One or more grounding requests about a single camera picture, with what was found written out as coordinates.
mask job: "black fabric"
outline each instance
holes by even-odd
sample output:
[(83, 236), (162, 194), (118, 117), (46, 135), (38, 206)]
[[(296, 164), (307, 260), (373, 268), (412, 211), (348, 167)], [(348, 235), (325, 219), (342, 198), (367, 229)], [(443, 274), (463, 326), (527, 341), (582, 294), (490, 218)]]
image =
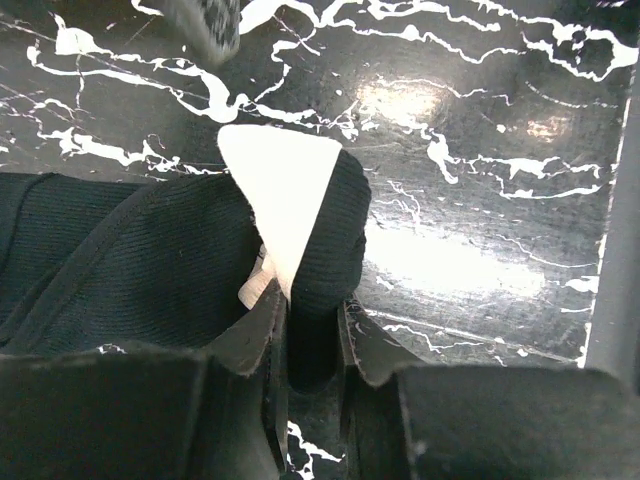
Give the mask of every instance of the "black fabric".
[(371, 190), (362, 166), (342, 150), (291, 289), (289, 381), (323, 388), (336, 371), (337, 314), (360, 283)]
[(0, 205), (0, 352), (198, 347), (246, 313), (237, 292), (261, 242), (229, 175), (148, 186), (27, 177), (0, 175), (0, 200), (24, 193)]

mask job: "black marble surface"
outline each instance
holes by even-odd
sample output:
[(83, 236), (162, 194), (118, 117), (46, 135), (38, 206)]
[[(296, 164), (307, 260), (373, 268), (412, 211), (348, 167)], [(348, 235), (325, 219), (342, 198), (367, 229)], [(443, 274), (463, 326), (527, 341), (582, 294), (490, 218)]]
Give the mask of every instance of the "black marble surface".
[[(360, 299), (401, 343), (433, 363), (581, 366), (632, 3), (253, 0), (215, 74), (151, 2), (27, 8), (0, 17), (0, 169), (155, 181), (220, 171), (223, 123), (331, 136), (374, 192)], [(343, 478), (335, 387), (291, 403), (290, 478)]]

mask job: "white fabric patch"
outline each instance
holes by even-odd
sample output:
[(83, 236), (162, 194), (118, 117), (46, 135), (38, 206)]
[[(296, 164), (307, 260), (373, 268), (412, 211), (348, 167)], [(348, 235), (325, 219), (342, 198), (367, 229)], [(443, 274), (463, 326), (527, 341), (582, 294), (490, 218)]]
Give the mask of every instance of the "white fabric patch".
[(225, 125), (218, 146), (253, 208), (266, 249), (260, 271), (242, 287), (240, 300), (252, 308), (274, 276), (290, 300), (342, 145), (272, 126)]

